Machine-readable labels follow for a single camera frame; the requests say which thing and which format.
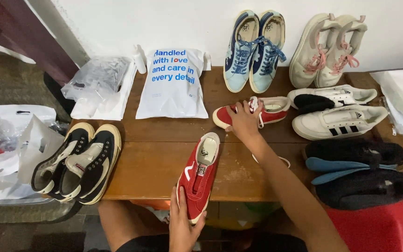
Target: hand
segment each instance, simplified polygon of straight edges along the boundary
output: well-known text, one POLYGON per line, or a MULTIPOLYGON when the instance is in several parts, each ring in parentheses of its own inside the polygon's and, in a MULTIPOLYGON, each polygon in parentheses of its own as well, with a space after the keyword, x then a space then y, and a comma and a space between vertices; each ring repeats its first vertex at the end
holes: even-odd
POLYGON ((243 106, 240 102, 236 102, 237 113, 231 110, 230 106, 227 106, 228 115, 231 117, 232 125, 225 129, 226 132, 232 131, 234 134, 247 145, 256 136, 259 136, 257 128, 258 117, 263 103, 259 100, 257 109, 251 113, 247 101, 243 101, 243 106))
POLYGON ((169 251, 191 252, 197 242, 200 232, 205 225, 206 211, 204 211, 195 226, 188 221, 188 209, 184 188, 180 187, 180 205, 176 200, 176 187, 172 188, 171 195, 171 221, 169 224, 169 251))

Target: light blue sneaker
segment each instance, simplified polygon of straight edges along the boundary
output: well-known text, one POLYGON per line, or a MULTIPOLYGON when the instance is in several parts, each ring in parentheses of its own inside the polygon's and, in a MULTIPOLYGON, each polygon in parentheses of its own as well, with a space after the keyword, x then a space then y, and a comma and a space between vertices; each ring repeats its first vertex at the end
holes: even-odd
POLYGON ((251 60, 257 44, 264 37, 258 37, 259 17, 251 10, 243 11, 234 24, 233 33, 228 46, 223 78, 229 91, 237 93, 247 83, 251 69, 251 60))
POLYGON ((286 60, 281 51, 285 41, 283 16, 274 10, 264 12, 259 23, 259 36, 264 39, 254 54, 253 71, 250 73, 250 85, 255 93, 268 89, 276 74, 278 61, 286 60))

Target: red suede sneaker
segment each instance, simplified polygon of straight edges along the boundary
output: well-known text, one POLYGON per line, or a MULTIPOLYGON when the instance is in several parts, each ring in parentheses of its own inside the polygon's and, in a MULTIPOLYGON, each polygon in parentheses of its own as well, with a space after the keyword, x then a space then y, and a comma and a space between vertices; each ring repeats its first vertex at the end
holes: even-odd
MULTIPOLYGON (((197 223, 208 205, 219 164, 219 146, 220 139, 216 133, 210 132, 202 136, 178 180, 177 192, 179 192, 180 186, 184 187, 188 220, 191 224, 197 223)), ((179 197, 180 194, 177 193, 176 199, 180 205, 179 197)))
MULTIPOLYGON (((257 98, 252 96, 248 103, 251 113, 257 109, 258 100, 264 103, 264 109, 259 115, 259 129, 262 129, 267 123, 275 123, 284 119, 287 115, 288 109, 290 108, 290 100, 287 97, 278 96, 257 98)), ((231 109, 235 111, 236 105, 231 105, 231 109)), ((223 129, 226 129, 232 124, 231 117, 228 115, 226 106, 216 109, 212 114, 212 119, 217 126, 223 129)))

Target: white bottle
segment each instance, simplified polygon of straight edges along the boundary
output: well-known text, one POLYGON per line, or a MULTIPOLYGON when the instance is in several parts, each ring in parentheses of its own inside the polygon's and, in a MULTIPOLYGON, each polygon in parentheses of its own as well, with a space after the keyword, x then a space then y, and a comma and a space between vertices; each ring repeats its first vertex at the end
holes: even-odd
POLYGON ((137 45, 133 45, 133 60, 135 61, 135 65, 138 68, 138 72, 140 74, 145 74, 147 72, 147 68, 144 64, 144 60, 142 59, 137 45))

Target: vans logo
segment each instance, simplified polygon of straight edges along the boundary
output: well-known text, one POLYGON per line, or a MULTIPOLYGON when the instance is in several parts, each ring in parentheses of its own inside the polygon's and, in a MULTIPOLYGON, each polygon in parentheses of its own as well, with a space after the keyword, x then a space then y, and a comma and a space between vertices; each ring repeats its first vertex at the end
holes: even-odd
POLYGON ((203 177, 205 175, 205 173, 206 173, 207 168, 208 168, 208 166, 205 165, 205 164, 198 164, 198 166, 197 166, 197 175, 203 177))
POLYGON ((85 167, 81 166, 80 164, 76 163, 74 165, 77 169, 81 170, 81 171, 85 171, 85 167))
POLYGON ((204 157, 207 157, 207 156, 209 155, 209 153, 205 150, 204 147, 202 147, 202 148, 201 148, 200 155, 202 155, 202 156, 204 156, 204 157))

